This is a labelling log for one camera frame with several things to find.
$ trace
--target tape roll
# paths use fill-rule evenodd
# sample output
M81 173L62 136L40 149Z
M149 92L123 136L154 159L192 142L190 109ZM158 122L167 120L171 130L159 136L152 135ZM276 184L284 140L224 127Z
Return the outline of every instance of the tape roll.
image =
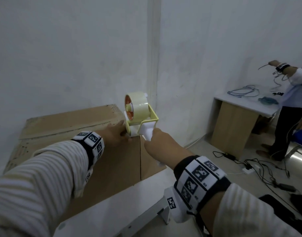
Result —
M147 95L143 92L128 93L125 108L130 121L141 122L150 116Z

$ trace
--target shoe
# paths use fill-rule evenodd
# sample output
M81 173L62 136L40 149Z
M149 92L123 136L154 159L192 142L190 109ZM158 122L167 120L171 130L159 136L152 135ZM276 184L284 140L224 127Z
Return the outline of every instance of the shoe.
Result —
M261 157L271 159L271 155L268 154L268 152L266 152L266 151L257 150L257 151L256 151L256 154L258 154L258 155L261 156Z
M269 150L269 148L271 147L271 145L261 144L261 147L265 148L266 150Z

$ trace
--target blue cable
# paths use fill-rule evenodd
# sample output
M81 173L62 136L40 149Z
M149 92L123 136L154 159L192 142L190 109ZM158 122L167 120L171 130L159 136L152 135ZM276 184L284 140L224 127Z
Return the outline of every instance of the blue cable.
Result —
M245 93L237 93L236 91L240 91L240 90L248 90L247 92ZM257 89L254 85L247 85L247 86L244 86L240 89L236 89L236 90L233 90L233 91L228 91L228 94L229 95L232 95L232 96L235 96L235 97L255 97L255 96L246 96L247 94L250 94L250 93L253 93L257 91L258 93L255 95L255 96L258 96L259 95L259 89Z

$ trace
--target striped shirt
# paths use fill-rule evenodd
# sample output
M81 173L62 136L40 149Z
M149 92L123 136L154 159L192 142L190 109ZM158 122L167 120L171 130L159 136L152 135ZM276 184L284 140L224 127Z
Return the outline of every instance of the striped shirt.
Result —
M71 198L82 195L88 168L85 149L63 141L0 177L0 236L52 236ZM273 208L231 184L214 220L214 237L301 236Z

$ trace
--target wall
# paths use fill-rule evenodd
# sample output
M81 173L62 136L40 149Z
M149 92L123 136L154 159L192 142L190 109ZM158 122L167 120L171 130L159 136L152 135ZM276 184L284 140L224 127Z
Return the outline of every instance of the wall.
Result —
M31 117L146 91L147 0L0 0L0 166Z
M162 0L158 127L181 145L212 131L213 96L268 91L273 59L302 66L302 0Z

